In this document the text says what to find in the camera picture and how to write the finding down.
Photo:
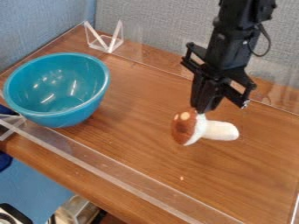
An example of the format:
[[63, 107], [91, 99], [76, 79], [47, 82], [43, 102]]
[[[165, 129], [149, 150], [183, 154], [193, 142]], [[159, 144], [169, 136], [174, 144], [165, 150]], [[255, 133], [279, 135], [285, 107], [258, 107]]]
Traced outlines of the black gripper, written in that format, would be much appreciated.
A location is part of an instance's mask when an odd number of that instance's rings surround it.
[[191, 106], [209, 113], [223, 98], [239, 108], [249, 105], [249, 97], [258, 85], [246, 73], [251, 52], [246, 41], [258, 39], [253, 31], [215, 28], [209, 48], [194, 42], [187, 46], [182, 64], [194, 73], [191, 84]]

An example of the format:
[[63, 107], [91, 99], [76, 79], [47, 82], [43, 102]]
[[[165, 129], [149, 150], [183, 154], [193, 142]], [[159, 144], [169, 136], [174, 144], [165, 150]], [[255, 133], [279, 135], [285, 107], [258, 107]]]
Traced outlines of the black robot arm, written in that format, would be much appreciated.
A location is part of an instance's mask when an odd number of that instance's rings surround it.
[[219, 0], [210, 44], [187, 44], [182, 64], [194, 73], [191, 106], [201, 114], [213, 111], [223, 99], [239, 108], [258, 85], [246, 73], [261, 37], [267, 37], [263, 23], [273, 18], [277, 0]]

